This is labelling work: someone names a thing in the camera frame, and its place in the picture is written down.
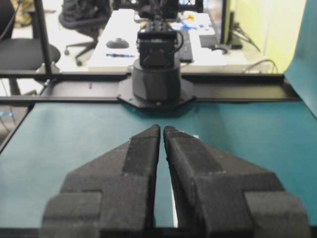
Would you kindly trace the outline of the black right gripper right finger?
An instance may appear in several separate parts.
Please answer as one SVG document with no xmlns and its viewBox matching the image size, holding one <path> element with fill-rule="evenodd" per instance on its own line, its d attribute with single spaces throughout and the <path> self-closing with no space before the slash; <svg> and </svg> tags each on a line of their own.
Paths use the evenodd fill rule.
<svg viewBox="0 0 317 238">
<path fill-rule="evenodd" d="M 179 225 L 206 238 L 307 238 L 301 199 L 276 174 L 166 126 Z"/>
</svg>

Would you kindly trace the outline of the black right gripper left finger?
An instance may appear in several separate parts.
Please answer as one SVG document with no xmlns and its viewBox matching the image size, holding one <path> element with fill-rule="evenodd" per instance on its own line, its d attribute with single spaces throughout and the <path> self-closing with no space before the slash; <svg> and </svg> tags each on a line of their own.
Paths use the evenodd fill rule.
<svg viewBox="0 0 317 238">
<path fill-rule="evenodd" d="M 159 126 L 70 171 L 47 203 L 43 238 L 140 238 L 154 223 Z"/>
</svg>

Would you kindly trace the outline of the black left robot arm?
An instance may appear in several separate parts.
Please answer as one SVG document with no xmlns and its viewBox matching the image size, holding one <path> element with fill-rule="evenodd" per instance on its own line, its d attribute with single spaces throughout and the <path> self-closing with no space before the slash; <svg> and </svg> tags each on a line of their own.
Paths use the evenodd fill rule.
<svg viewBox="0 0 317 238">
<path fill-rule="evenodd" d="M 119 82 L 118 99 L 141 109 L 172 109 L 193 100 L 193 83 L 182 79 L 180 61 L 175 57 L 185 39 L 169 21 L 182 11 L 202 12 L 203 1 L 115 0 L 113 8 L 136 10 L 146 20 L 137 33 L 139 57 L 131 76 Z"/>
</svg>

